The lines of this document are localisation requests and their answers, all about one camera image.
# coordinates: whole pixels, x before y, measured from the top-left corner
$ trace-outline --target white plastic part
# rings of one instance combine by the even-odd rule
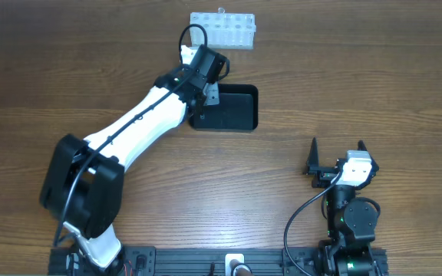
[[[97,149],[109,136],[113,135],[136,114],[147,109],[166,93],[168,93],[166,88],[151,88],[149,94],[135,108],[127,112],[115,123],[87,136],[84,140],[89,142],[88,146],[91,149]],[[171,94],[153,110],[145,113],[142,120],[137,120],[131,124],[100,153],[106,157],[116,156],[119,159],[119,164],[124,166],[125,172],[154,140],[182,123],[185,112],[186,104],[179,100],[178,95]]]
[[[253,38],[256,33],[254,14],[193,12],[190,24],[199,24],[206,29],[207,46],[217,49],[253,49]],[[204,34],[199,28],[190,28],[192,46],[204,43]]]
[[[342,176],[337,185],[357,187],[368,179],[371,172],[371,156],[364,150],[348,150],[347,162],[342,168]]]
[[[76,240],[80,245],[80,249],[83,250],[82,254],[97,265],[99,268],[107,268],[108,265],[117,257],[122,245],[115,236],[114,227],[108,226],[107,230],[96,238],[86,239],[81,235],[81,232],[69,224],[64,222],[64,227],[76,235]]]

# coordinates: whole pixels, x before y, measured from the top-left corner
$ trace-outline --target black container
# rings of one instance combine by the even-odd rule
[[[252,131],[259,124],[259,90],[251,84],[219,84],[219,104],[189,119],[196,130]]]

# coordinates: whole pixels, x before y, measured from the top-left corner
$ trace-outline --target white plastic container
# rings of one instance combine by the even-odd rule
[[[190,24],[199,24],[206,29],[207,46],[217,49],[253,49],[256,32],[255,15],[224,13],[219,8],[214,12],[193,12]],[[190,29],[192,46],[204,43],[204,36],[199,28]]]

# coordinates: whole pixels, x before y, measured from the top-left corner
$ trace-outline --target table surface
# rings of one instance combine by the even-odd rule
[[[392,274],[442,274],[442,1],[0,0],[0,274],[44,274],[57,222],[38,204],[57,141],[85,137],[177,66],[190,12],[256,15],[253,51],[221,51],[259,88],[253,133],[159,139],[132,165],[114,225],[126,245],[281,248],[330,166],[364,140],[381,169],[375,247]],[[291,246],[326,238],[319,204]]]

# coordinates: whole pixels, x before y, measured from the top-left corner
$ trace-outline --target wood grain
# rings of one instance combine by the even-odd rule
[[[190,12],[256,15],[253,51],[222,51],[226,83],[259,88],[253,133],[162,137],[130,168],[126,245],[281,248],[317,191],[301,174],[366,142],[381,170],[375,246],[392,274],[442,274],[442,1],[0,0],[0,274],[44,274],[57,222],[38,204],[54,146],[138,103],[176,65]],[[290,245],[314,246],[313,205]]]

